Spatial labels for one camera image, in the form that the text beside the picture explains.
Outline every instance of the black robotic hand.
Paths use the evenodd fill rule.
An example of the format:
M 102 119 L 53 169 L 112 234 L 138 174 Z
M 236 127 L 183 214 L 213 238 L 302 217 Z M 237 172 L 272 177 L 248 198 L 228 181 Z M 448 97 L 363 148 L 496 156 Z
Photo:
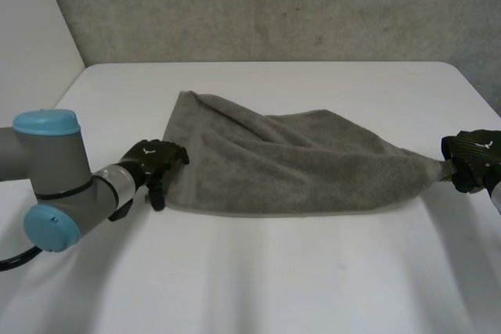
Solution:
M 501 181 L 501 131 L 461 131 L 442 139 L 442 154 L 456 168 L 452 183 L 460 192 L 487 188 Z
M 148 187 L 151 206 L 159 211 L 165 208 L 164 174 L 181 163 L 189 164 L 185 148 L 174 142 L 142 140 L 125 153 L 119 164 L 128 164 L 129 171 L 135 169 L 136 174 L 142 175 L 138 180 Z

